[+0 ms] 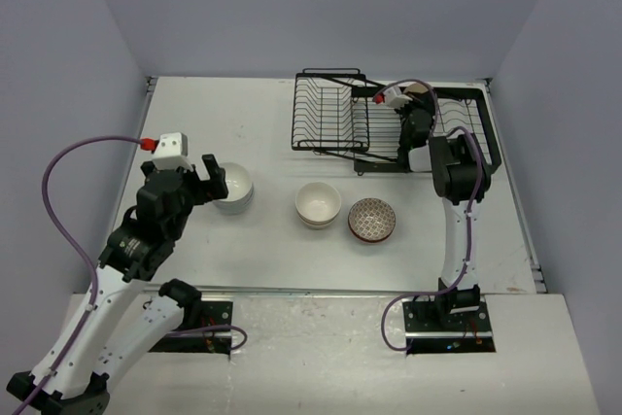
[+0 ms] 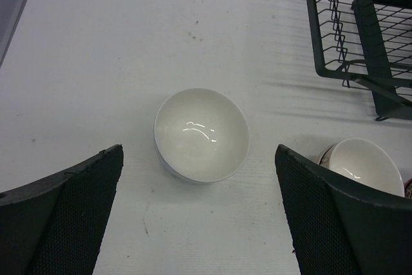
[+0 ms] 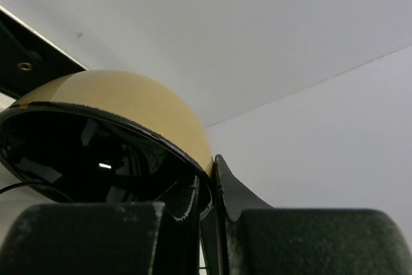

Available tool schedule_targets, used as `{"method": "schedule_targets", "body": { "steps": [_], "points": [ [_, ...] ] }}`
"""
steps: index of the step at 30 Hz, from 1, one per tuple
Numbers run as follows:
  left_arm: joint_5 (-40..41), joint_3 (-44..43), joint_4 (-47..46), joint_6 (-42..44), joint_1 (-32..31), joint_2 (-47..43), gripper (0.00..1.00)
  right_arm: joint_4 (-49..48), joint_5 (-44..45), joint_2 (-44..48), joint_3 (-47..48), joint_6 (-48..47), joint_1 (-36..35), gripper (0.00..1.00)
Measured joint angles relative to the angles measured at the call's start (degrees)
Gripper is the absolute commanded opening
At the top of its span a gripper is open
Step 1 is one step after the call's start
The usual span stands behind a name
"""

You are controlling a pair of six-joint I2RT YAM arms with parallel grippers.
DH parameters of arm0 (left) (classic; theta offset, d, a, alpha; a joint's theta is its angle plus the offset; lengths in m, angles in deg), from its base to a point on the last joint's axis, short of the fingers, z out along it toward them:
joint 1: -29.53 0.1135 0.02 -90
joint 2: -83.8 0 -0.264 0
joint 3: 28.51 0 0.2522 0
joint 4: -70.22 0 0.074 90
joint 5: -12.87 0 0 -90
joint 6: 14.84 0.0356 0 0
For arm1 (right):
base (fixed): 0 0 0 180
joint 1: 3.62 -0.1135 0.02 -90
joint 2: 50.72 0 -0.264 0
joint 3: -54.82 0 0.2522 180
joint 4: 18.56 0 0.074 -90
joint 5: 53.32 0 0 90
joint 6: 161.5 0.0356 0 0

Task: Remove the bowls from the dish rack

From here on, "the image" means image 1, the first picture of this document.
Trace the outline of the white bowl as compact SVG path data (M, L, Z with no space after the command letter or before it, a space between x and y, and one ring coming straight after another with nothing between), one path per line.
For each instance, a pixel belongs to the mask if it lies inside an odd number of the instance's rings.
M235 202L226 202L225 200L216 200L214 205L225 215L237 215L246 211L252 203L252 199L238 200Z
M254 188L250 188L249 191L244 194L242 197L240 197L239 199L220 199L220 200L215 200L214 204L218 207L223 207L223 208L233 208L236 206L240 206L240 205L244 205L247 202L249 202L254 196Z
M234 162L224 162L220 167L225 171L225 184L228 190L224 201L233 202L247 196L254 187L249 171Z

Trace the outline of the white bowl front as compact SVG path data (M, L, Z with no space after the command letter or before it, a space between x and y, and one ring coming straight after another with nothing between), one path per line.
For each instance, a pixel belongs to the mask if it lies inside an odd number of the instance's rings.
M225 215L237 215L246 211L252 203L252 199L238 200L235 202L226 202L225 200L216 200L214 205Z

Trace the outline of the beige bowl black interior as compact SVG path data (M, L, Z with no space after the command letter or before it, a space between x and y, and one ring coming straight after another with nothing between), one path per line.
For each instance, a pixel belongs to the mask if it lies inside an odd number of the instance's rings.
M436 104L436 95L429 85L412 83L403 90L403 93L419 107L433 108Z

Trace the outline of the cream bowl orange flower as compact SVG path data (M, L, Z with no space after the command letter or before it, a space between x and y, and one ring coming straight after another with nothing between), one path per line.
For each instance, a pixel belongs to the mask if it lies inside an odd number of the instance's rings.
M338 218L338 216L334 216L329 220L325 220L325 221L321 221L321 222L311 222L310 220L308 220L307 218L303 217L300 214L297 214L297 216L299 217L299 219L301 220L301 222L308 228L310 229L314 229L314 230L321 230L321 229L325 229L327 227L329 227L330 225L332 225L336 219Z

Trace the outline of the brown patterned bowl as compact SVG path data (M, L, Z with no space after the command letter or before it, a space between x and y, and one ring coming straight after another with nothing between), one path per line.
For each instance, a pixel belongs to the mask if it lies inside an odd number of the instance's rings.
M347 223L354 228L389 226L395 228L397 217L389 203L379 198L367 197L352 205Z

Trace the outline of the red patterned bowl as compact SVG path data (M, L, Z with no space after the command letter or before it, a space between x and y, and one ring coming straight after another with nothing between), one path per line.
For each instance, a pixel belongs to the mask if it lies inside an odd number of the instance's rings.
M378 244L387 240L394 232L393 227L354 228L348 225L350 233L365 244Z

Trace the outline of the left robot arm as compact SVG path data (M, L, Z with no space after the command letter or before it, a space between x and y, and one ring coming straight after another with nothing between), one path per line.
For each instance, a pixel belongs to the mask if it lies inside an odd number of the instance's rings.
M116 342L110 339L127 307L173 254L193 208L227 197L225 170L212 155L201 159L206 180L194 166L142 164L144 185L108 237L88 293L68 327L32 370L15 373L7 385L22 408L42 414L101 414L113 387L162 337L200 323L198 290L171 280L133 329Z

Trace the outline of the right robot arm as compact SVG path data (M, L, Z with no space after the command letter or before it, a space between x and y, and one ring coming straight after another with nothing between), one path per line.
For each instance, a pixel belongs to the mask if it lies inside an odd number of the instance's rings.
M454 330L480 307L476 224L491 186L491 170L476 136L465 127L459 125L442 136L433 134L439 117L433 92L410 91L406 96L407 103L397 111L399 149L409 154L429 150L433 187L443 203L446 222L438 291L426 301L415 297L412 313L421 324L436 322L442 329Z

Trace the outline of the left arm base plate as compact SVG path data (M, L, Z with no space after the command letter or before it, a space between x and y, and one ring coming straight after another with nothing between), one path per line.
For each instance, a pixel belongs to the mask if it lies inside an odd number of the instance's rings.
M223 300L202 300L197 311L184 318L178 330L193 329L183 336L165 336L150 350L150 353L171 354L214 354L229 356L232 347L230 330L196 332L197 329L232 324L233 302Z

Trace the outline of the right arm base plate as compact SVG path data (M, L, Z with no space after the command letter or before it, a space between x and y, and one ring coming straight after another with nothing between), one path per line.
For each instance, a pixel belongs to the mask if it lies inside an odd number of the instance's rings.
M408 299L402 303L407 355L495 353L486 301L475 311L441 315L435 303Z

